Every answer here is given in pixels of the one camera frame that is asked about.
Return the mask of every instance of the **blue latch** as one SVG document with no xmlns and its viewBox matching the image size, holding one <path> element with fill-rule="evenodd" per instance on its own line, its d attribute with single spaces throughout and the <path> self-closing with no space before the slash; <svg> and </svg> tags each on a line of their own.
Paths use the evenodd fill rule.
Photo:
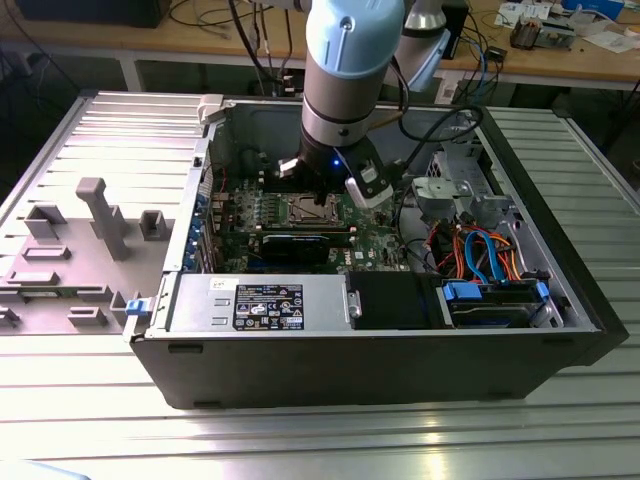
<svg viewBox="0 0 640 480">
<path fill-rule="evenodd" d="M 445 300 L 481 300 L 480 287 L 471 282 L 449 282 L 442 289 Z"/>
<path fill-rule="evenodd" d="M 540 294 L 540 297 L 542 297 L 543 300 L 546 300 L 549 298 L 549 287 L 547 287 L 545 283 L 543 282 L 536 283 L 536 289 L 538 290 L 538 293 Z"/>
<path fill-rule="evenodd" d="M 135 300 L 129 300 L 124 308 L 127 315 L 137 315 L 139 317 L 146 317 L 153 312 L 153 305 L 156 297 L 137 298 Z"/>
</svg>

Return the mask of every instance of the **gray plastic part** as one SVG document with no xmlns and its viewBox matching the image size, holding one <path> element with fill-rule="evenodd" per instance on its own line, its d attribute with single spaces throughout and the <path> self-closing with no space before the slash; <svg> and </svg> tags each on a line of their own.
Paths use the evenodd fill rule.
<svg viewBox="0 0 640 480">
<path fill-rule="evenodd" d="M 100 310 L 100 307 L 71 307 L 67 318 L 76 327 L 104 326 L 107 324 L 107 318 Z"/>
<path fill-rule="evenodd" d="M 6 291 L 0 292 L 0 302 L 2 303 L 27 303 L 27 299 L 20 295 L 20 292 Z"/>
<path fill-rule="evenodd" d="M 169 229 L 160 210 L 145 210 L 138 224 L 145 241 L 169 240 Z"/>
<path fill-rule="evenodd" d="M 78 298 L 83 302 L 109 302 L 113 292 L 109 285 L 89 286 L 86 290 L 78 290 Z"/>
<path fill-rule="evenodd" d="M 87 203 L 96 228 L 102 232 L 104 243 L 116 261 L 125 260 L 129 255 L 127 246 L 122 239 L 122 233 L 116 220 L 113 218 L 111 208 L 104 198 L 104 190 L 107 184 L 102 178 L 84 177 L 80 179 L 76 187 L 78 198 Z"/>
<path fill-rule="evenodd" d="M 57 285 L 59 281 L 56 272 L 13 272 L 7 279 L 10 285 Z"/>
<path fill-rule="evenodd" d="M 145 242 L 138 226 L 138 219 L 127 220 L 125 241 L 130 255 L 126 262 L 114 262 L 104 246 L 96 238 L 88 219 L 67 219 L 65 225 L 54 225 L 60 238 L 54 246 L 66 246 L 71 256 L 66 260 L 28 261 L 22 255 L 14 258 L 10 272 L 55 271 L 60 282 L 53 287 L 63 291 L 65 287 L 97 287 L 109 285 L 112 292 L 120 292 L 122 298 L 131 300 L 150 297 L 158 293 L 162 278 L 162 265 L 167 253 L 168 242 Z M 166 220 L 171 229 L 174 220 Z M 42 247 L 29 236 L 25 240 L 23 251 L 30 247 Z M 7 292 L 0 292 L 0 305 L 11 307 L 21 321 L 14 329 L 5 329 L 4 335 L 20 334 L 75 334 L 95 333 L 95 326 L 74 327 L 67 314 L 71 307 L 99 306 L 107 318 L 108 324 L 100 327 L 99 333 L 120 333 L 122 324 L 109 309 L 113 295 L 104 302 L 86 303 L 77 296 L 51 296 L 19 293 L 17 285 Z"/>
<path fill-rule="evenodd" d="M 123 237 L 125 237 L 127 235 L 127 229 L 129 228 L 129 226 L 127 225 L 127 222 L 122 216 L 122 210 L 120 210 L 120 207 L 118 205 L 109 205 L 109 208 L 111 209 L 111 217 L 113 218 L 116 226 L 118 227 L 118 231 Z M 93 228 L 93 231 L 96 234 L 96 237 L 102 240 L 102 230 L 100 230 L 100 227 L 98 227 L 96 222 L 90 222 L 90 223 L 91 223 L 91 228 Z"/>
<path fill-rule="evenodd" d="M 48 247 L 27 247 L 22 251 L 22 257 L 28 262 L 68 260 L 70 256 L 71 252 L 64 245 L 51 245 Z"/>
<path fill-rule="evenodd" d="M 127 321 L 127 314 L 125 312 L 126 306 L 127 302 L 122 298 L 122 294 L 120 292 L 114 293 L 113 298 L 111 299 L 111 304 L 109 304 L 109 310 L 111 310 L 111 313 L 120 325 L 124 325 Z"/>
<path fill-rule="evenodd" d="M 51 240 L 57 240 L 53 224 L 56 219 L 61 218 L 60 211 L 57 207 L 40 207 L 35 206 L 31 209 L 29 214 L 24 220 L 24 224 L 27 226 L 33 238 L 38 241 L 48 242 Z"/>
<path fill-rule="evenodd" d="M 13 310 L 0 306 L 0 327 L 14 327 L 19 320 Z"/>
</svg>

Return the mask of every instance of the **white label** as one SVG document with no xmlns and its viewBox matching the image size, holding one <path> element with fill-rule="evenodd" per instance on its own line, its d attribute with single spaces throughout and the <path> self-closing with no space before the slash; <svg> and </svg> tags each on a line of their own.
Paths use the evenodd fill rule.
<svg viewBox="0 0 640 480">
<path fill-rule="evenodd" d="M 209 290 L 235 290 L 239 282 L 238 278 L 212 278 Z"/>
<path fill-rule="evenodd" d="M 20 292 L 23 297 L 57 297 L 57 292 Z"/>
</svg>

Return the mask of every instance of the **floor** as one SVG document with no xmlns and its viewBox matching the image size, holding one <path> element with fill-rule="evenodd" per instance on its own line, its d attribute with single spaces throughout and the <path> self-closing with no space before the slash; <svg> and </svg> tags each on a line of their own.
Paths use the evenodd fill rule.
<svg viewBox="0 0 640 480">
<path fill-rule="evenodd" d="M 125 90 L 118 64 L 108 59 L 55 57 L 54 61 L 87 90 Z M 0 83 L 0 199 L 10 191 L 47 140 L 77 93 L 47 58 L 32 56 L 33 74 L 28 78 L 7 75 Z M 217 92 L 248 95 L 259 90 L 253 69 L 248 67 L 198 66 L 195 64 L 142 62 L 141 70 L 150 91 Z M 435 97 L 437 81 L 431 88 L 412 97 L 428 103 Z M 384 100 L 395 100 L 397 89 L 385 87 Z M 618 92 L 584 89 L 556 89 L 539 86 L 499 86 L 485 103 L 528 108 L 564 108 L 597 145 L 618 114 Z M 609 150 L 609 160 L 634 186 L 640 187 L 640 172 L 632 163 L 640 159 L 640 115 L 627 125 Z"/>
</svg>

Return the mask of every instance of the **paper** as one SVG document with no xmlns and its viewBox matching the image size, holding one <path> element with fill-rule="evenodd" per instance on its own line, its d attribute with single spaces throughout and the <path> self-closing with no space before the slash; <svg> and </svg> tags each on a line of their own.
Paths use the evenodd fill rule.
<svg viewBox="0 0 640 480">
<path fill-rule="evenodd" d="M 552 5 L 553 4 L 551 2 L 535 4 L 506 2 L 500 5 L 500 10 L 498 10 L 498 15 L 496 16 L 494 24 L 507 28 L 515 28 L 520 15 L 546 20 L 549 18 L 549 12 L 551 11 Z"/>
<path fill-rule="evenodd" d="M 584 37 L 584 39 L 613 53 L 626 52 L 636 45 L 635 39 L 609 31 L 589 35 L 588 37 Z"/>
</svg>

